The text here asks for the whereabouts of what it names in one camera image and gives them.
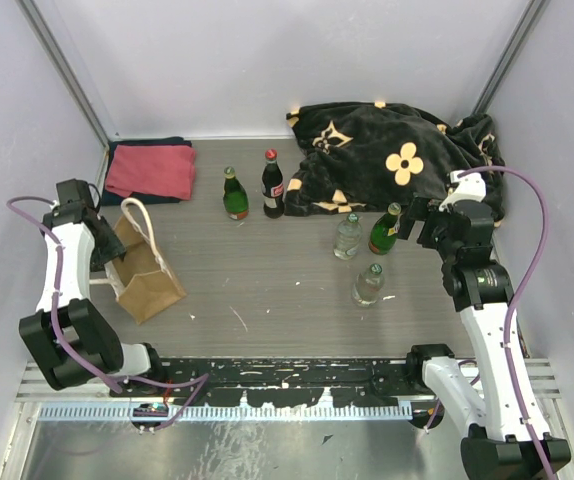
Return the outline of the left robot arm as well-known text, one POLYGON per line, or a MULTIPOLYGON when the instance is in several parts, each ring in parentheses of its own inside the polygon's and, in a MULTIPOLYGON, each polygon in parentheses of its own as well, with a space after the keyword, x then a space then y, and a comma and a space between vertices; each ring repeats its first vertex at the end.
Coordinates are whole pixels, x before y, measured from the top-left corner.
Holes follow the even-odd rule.
POLYGON ((48 385, 60 391, 99 379, 116 393, 131 380, 145 396, 161 393, 167 372, 148 343, 125 344, 91 302, 91 275, 126 248, 100 214, 88 182, 56 186, 37 227, 47 248, 43 293, 19 334, 48 385))

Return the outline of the brown canvas bag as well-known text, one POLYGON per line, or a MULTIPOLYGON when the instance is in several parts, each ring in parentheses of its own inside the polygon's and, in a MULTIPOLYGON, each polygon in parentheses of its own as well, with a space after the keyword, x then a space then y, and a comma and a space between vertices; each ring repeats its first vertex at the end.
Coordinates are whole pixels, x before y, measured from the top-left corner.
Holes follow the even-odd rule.
POLYGON ((141 325, 187 293, 159 247, 146 206, 129 197, 120 208, 122 215, 114 233, 126 253, 105 264, 105 278, 90 283, 111 286, 117 303, 141 325))

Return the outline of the cola glass bottle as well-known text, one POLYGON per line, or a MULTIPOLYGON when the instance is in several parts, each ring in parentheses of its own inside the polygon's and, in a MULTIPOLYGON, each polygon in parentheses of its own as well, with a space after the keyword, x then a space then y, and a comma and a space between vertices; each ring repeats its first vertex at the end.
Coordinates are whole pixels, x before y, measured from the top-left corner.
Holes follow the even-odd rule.
POLYGON ((284 214, 284 184, 283 175, 277 162, 278 153, 275 149, 265 152, 265 168, 262 173, 263 210, 267 217, 277 219, 284 214))

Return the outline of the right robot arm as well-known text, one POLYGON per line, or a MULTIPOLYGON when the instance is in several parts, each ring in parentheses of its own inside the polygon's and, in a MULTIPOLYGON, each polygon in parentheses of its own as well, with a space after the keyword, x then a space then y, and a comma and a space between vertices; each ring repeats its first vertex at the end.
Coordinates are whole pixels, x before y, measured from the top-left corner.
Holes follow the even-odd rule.
POLYGON ((423 227, 418 244, 442 261, 443 286, 473 346, 482 388, 476 390, 445 344, 414 345, 405 379, 430 391, 461 433, 460 454, 470 479, 552 479, 571 460, 566 440, 552 435, 536 402, 519 341, 506 269, 492 257, 491 208, 477 200, 447 205, 415 197, 403 210, 398 235, 423 227))

